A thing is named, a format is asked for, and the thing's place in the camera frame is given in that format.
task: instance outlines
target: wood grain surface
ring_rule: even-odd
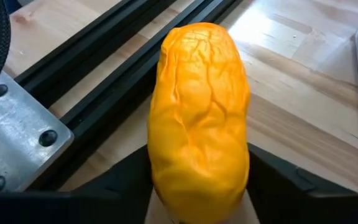
[[[17,11],[6,70],[20,74],[118,1],[37,0]],[[178,0],[50,110],[63,116],[191,2]],[[358,0],[244,0],[221,25],[236,41],[251,87],[248,141],[358,192]],[[91,180],[146,144],[149,100],[62,190]],[[155,195],[147,222],[172,223]],[[247,195],[228,223],[257,223]]]

